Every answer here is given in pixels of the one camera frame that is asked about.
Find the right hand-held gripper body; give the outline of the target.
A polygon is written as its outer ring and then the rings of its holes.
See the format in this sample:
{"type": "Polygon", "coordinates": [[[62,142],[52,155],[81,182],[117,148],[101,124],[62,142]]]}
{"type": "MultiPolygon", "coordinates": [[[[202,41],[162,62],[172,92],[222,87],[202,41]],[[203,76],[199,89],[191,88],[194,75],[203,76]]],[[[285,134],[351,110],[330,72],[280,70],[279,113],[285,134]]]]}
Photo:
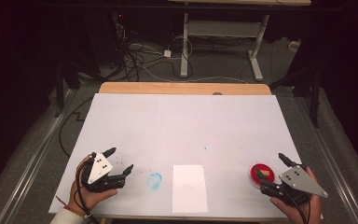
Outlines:
{"type": "Polygon", "coordinates": [[[262,180],[260,191],[275,197],[290,206],[302,205],[310,201],[312,195],[328,197],[328,193],[300,166],[292,167],[279,175],[281,184],[262,180]]]}

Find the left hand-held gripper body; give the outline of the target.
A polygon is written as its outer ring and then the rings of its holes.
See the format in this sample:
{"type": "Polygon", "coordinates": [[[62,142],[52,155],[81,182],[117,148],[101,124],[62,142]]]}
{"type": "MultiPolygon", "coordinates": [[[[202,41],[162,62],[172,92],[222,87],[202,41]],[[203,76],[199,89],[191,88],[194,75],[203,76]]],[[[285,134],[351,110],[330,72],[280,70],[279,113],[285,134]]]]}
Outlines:
{"type": "Polygon", "coordinates": [[[105,192],[110,189],[122,189],[126,178],[108,175],[113,165],[103,153],[93,152],[88,161],[83,163],[81,183],[90,192],[105,192]]]}

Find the person's right hand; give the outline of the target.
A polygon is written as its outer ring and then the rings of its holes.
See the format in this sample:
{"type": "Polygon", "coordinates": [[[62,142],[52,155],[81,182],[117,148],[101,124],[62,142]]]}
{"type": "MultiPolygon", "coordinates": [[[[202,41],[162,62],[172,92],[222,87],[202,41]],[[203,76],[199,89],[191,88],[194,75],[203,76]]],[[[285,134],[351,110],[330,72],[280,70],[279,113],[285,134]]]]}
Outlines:
{"type": "MultiPolygon", "coordinates": [[[[271,197],[269,201],[284,213],[291,224],[304,224],[303,218],[298,210],[285,204],[278,198],[271,197]]],[[[322,201],[318,195],[312,195],[310,202],[300,206],[308,224],[322,224],[322,201]]]]}

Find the person's left hand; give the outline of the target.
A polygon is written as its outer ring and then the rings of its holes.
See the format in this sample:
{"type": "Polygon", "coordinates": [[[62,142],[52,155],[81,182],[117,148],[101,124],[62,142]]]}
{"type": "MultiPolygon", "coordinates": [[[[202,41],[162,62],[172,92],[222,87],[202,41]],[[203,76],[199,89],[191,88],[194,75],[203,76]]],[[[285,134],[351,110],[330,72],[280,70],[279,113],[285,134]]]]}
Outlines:
{"type": "Polygon", "coordinates": [[[117,195],[116,189],[110,189],[102,193],[89,192],[80,181],[83,171],[83,163],[90,159],[86,156],[76,167],[75,180],[72,184],[69,202],[65,207],[75,210],[78,214],[87,215],[98,203],[117,195]]]}

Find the white paper sheet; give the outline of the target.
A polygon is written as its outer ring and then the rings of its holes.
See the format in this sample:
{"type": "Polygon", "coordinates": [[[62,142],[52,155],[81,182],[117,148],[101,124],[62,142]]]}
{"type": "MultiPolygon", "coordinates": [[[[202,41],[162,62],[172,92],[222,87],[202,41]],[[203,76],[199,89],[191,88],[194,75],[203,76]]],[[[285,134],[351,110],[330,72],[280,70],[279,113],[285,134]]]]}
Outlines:
{"type": "Polygon", "coordinates": [[[207,194],[202,165],[174,165],[172,172],[172,211],[207,213],[207,194]]]}

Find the black metal stand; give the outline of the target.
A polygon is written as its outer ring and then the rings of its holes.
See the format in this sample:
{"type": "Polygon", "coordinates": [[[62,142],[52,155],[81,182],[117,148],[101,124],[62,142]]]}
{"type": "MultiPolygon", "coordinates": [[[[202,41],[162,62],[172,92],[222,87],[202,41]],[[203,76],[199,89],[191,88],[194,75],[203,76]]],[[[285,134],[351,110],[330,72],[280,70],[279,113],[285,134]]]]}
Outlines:
{"type": "Polygon", "coordinates": [[[55,117],[57,118],[62,113],[64,108],[62,65],[60,63],[58,63],[55,67],[55,87],[57,102],[55,117]]]}
{"type": "Polygon", "coordinates": [[[318,124],[318,107],[319,107],[319,94],[321,83],[321,72],[316,70],[312,76],[313,84],[311,87],[310,99],[310,120],[315,128],[319,127],[318,124]]]}

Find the large white board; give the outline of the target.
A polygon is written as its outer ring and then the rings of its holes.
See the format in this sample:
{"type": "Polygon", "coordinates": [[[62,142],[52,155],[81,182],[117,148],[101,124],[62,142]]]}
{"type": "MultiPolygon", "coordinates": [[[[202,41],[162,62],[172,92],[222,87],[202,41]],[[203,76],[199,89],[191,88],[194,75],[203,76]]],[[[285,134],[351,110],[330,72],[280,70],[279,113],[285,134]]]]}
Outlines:
{"type": "Polygon", "coordinates": [[[283,153],[299,156],[275,96],[106,94],[94,96],[49,210],[68,200],[76,167],[91,152],[116,147],[113,171],[133,165],[117,196],[94,214],[189,217],[284,217],[260,193],[249,171],[256,163],[279,175],[283,153]],[[207,213],[172,211],[174,165],[202,165],[207,213]]]}

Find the wooden table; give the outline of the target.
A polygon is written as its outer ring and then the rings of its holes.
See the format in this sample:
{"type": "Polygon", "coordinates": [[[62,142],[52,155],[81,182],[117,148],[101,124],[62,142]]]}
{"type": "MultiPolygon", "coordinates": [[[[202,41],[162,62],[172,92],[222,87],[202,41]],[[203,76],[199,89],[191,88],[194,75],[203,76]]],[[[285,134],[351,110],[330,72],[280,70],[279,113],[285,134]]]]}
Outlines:
{"type": "MultiPolygon", "coordinates": [[[[169,83],[169,82],[105,82],[99,93],[107,94],[169,94],[169,95],[223,95],[223,96],[271,96],[271,90],[265,84],[234,83],[169,83]]],[[[193,221],[193,222],[286,222],[285,217],[189,217],[182,215],[113,215],[119,219],[145,219],[147,221],[193,221]]]]}

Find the metal floor rail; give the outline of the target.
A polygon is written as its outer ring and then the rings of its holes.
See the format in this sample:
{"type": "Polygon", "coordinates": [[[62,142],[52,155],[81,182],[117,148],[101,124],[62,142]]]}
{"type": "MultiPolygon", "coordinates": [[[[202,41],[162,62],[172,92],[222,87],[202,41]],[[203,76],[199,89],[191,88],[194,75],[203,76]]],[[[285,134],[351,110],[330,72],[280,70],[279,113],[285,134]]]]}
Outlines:
{"type": "Polygon", "coordinates": [[[12,224],[46,158],[53,138],[64,120],[77,90],[63,95],[63,109],[53,97],[48,109],[36,120],[0,176],[0,224],[12,224]]]}
{"type": "Polygon", "coordinates": [[[316,150],[322,158],[324,168],[319,172],[320,179],[326,179],[331,189],[329,200],[324,203],[325,220],[330,224],[358,224],[358,155],[340,123],[324,100],[319,108],[319,126],[309,118],[306,101],[298,98],[297,104],[309,124],[316,150]]]}

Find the white metal desk frame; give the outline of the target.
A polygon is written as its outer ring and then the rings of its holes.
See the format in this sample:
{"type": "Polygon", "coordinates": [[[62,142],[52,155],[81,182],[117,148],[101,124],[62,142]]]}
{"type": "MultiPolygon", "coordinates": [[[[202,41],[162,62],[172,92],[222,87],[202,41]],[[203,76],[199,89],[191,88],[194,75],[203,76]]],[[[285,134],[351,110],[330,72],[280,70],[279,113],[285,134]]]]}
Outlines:
{"type": "MultiPolygon", "coordinates": [[[[179,3],[180,7],[195,7],[205,4],[207,7],[216,6],[222,7],[228,5],[229,7],[308,7],[311,4],[310,0],[170,0],[171,2],[179,3]]],[[[255,46],[252,50],[247,52],[249,63],[253,69],[256,81],[262,81],[263,75],[260,70],[257,54],[261,46],[264,33],[269,22],[269,14],[262,15],[260,21],[223,21],[222,19],[199,19],[191,20],[189,13],[184,13],[183,20],[183,39],[182,53],[181,53],[181,68],[180,77],[189,77],[190,62],[193,45],[189,38],[191,36],[217,36],[217,37],[240,37],[240,38],[254,38],[255,46]]]]}

